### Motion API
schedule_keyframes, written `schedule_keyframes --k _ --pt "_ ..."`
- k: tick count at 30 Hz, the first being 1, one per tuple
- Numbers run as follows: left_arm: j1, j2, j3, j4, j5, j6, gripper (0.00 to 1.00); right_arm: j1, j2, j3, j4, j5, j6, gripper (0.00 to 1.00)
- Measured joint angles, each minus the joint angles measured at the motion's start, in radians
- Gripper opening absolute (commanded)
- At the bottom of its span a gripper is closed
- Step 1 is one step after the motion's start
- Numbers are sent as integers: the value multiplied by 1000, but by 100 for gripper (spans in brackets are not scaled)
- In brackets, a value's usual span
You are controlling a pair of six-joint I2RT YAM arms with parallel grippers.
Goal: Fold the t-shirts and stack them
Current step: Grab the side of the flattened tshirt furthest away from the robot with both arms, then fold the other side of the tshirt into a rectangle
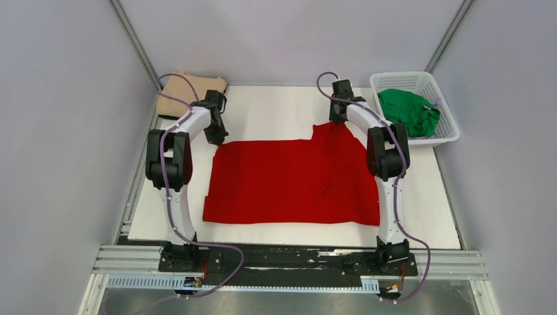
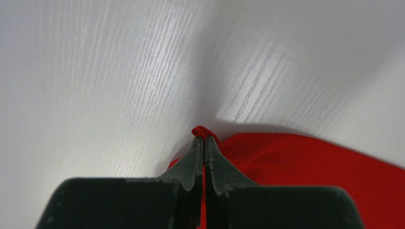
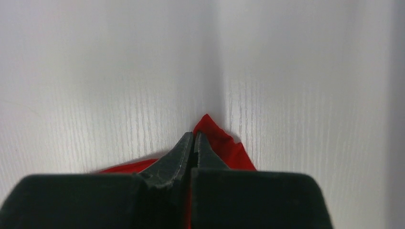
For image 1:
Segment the red t shirt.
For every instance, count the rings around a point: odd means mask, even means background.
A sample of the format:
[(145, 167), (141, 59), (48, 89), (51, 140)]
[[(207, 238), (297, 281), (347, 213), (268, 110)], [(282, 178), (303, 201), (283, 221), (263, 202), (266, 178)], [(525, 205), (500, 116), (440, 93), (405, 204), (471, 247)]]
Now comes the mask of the red t shirt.
[(221, 145), (203, 220), (221, 224), (380, 222), (366, 148), (343, 123), (313, 127), (308, 140)]

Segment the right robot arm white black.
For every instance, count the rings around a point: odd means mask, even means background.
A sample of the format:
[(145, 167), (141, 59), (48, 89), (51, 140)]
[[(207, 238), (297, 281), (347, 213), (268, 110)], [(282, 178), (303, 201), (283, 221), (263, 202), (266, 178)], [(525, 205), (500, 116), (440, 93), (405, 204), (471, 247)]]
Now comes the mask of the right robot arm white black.
[(367, 133), (366, 163), (379, 196), (380, 225), (376, 250), (363, 264), (385, 275), (401, 274), (410, 258), (409, 241), (402, 231), (402, 186), (409, 167), (405, 128), (381, 117), (360, 96), (348, 79), (332, 83), (330, 107), (334, 119), (349, 121)]

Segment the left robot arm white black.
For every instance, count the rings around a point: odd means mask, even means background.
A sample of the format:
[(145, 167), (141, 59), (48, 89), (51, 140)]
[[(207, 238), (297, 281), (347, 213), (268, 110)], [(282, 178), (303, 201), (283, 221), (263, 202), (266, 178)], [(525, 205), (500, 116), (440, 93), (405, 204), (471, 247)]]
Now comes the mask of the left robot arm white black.
[(201, 133), (209, 144), (224, 142), (228, 132), (221, 114), (226, 103), (222, 92), (208, 90), (176, 122), (148, 133), (145, 175), (161, 196), (167, 220), (167, 241), (159, 263), (162, 272), (191, 272), (200, 266), (187, 193), (193, 174), (191, 142)]

